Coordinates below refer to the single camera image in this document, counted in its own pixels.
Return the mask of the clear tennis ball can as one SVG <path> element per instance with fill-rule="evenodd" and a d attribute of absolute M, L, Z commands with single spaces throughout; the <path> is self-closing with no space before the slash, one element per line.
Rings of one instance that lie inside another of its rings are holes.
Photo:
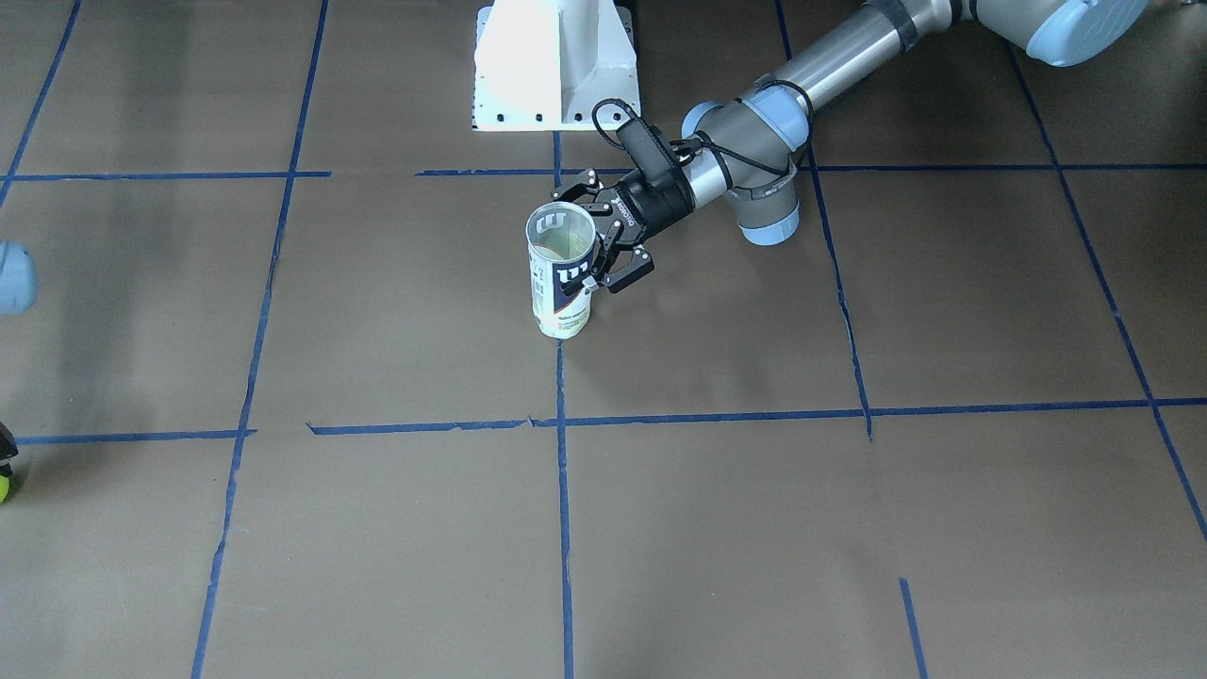
<path fill-rule="evenodd" d="M 537 207 L 525 226 L 532 292 L 532 314 L 546 336 L 567 340 L 585 328 L 591 293 L 562 289 L 589 271 L 597 232 L 585 207 L 552 201 Z"/>

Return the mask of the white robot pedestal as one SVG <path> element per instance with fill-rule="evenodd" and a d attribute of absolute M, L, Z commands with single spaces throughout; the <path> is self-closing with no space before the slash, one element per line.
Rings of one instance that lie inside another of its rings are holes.
<path fill-rule="evenodd" d="M 630 1 L 492 1 L 477 12 L 471 129 L 606 130 L 641 111 Z"/>

